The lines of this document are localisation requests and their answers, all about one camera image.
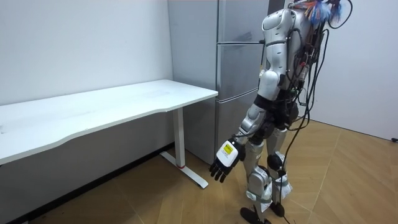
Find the refrigerator door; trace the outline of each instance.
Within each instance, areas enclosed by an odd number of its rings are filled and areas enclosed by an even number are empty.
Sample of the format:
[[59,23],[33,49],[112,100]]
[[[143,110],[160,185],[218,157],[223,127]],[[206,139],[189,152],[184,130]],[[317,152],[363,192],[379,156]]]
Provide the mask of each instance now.
[[257,90],[254,90],[238,98],[217,103],[215,154],[227,139],[238,132],[238,128],[256,96]]
[[220,101],[258,87],[263,45],[218,45],[217,91]]
[[210,98],[184,106],[185,148],[201,160],[214,161],[216,100]]
[[218,42],[258,42],[269,0],[219,0]]

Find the desk leg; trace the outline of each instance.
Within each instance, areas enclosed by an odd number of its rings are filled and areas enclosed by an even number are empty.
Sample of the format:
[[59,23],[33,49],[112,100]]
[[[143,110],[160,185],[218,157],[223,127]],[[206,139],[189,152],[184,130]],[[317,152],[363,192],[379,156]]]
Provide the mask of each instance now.
[[167,152],[162,152],[161,155],[178,167],[184,174],[187,174],[193,181],[195,181],[201,188],[205,188],[208,182],[194,173],[191,169],[185,166],[185,146],[184,146],[184,124],[182,117],[182,108],[173,110],[174,121],[174,141],[175,141],[175,157],[172,157]]

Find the refrigerator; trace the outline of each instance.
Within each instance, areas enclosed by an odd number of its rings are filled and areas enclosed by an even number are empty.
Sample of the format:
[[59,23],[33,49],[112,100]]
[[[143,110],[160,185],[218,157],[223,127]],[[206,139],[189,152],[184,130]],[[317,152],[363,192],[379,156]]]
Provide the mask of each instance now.
[[186,150],[211,164],[253,104],[264,47],[262,21],[284,1],[168,4],[174,80],[218,91],[216,98],[183,109]]

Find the desk tabletop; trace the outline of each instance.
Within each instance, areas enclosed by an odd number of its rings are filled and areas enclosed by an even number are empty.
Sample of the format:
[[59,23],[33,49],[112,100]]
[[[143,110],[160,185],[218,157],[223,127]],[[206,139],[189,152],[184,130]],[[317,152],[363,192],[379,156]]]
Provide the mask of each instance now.
[[197,86],[157,80],[0,106],[0,165],[217,94]]

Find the baseboard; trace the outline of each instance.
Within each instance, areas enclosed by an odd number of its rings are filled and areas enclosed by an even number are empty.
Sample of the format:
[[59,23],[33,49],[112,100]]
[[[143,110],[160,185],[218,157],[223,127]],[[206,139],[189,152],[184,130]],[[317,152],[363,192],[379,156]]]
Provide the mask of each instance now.
[[25,215],[22,215],[21,217],[16,218],[15,220],[13,220],[11,222],[8,222],[6,224],[21,224],[21,223],[24,223],[26,221],[31,221],[31,220],[33,220],[33,219],[35,219],[35,218],[37,218],[37,217],[49,212],[49,211],[57,208],[58,206],[60,206],[60,205],[62,205],[64,203],[76,198],[77,196],[82,195],[82,194],[86,193],[87,191],[89,191],[89,190],[91,190],[91,189],[93,189],[93,188],[95,188],[95,187],[97,187],[97,186],[99,186],[99,185],[101,185],[101,184],[103,184],[103,183],[105,183],[105,182],[107,182],[107,181],[109,181],[109,180],[121,175],[122,173],[124,173],[126,171],[129,171],[130,169],[132,169],[132,168],[134,168],[134,167],[136,167],[136,166],[148,161],[149,159],[152,159],[153,157],[159,155],[161,152],[169,150],[169,149],[171,149],[173,147],[174,147],[174,142],[170,143],[170,144],[168,144],[168,145],[166,145],[166,146],[164,146],[164,147],[162,147],[162,148],[160,148],[160,149],[158,149],[158,150],[156,150],[156,151],[154,151],[154,152],[152,152],[152,153],[150,153],[150,154],[148,154],[148,155],[146,155],[146,156],[144,156],[144,157],[142,157],[140,159],[137,159],[134,162],[131,162],[131,163],[129,163],[129,164],[127,164],[127,165],[125,165],[125,166],[123,166],[121,168],[118,168],[117,170],[114,170],[114,171],[112,171],[112,172],[110,172],[110,173],[108,173],[108,174],[106,174],[106,175],[104,175],[104,176],[102,176],[102,177],[100,177],[100,178],[98,178],[98,179],[96,179],[96,180],[94,180],[94,181],[82,186],[82,187],[79,187],[78,189],[73,190],[73,191],[67,193],[66,195],[61,196],[61,197],[53,200],[52,202],[49,202],[49,203],[47,203],[47,204],[45,204],[45,205],[43,205],[43,206],[41,206],[39,208],[36,208],[35,210],[33,210],[33,211],[29,212],[29,213],[26,213]]

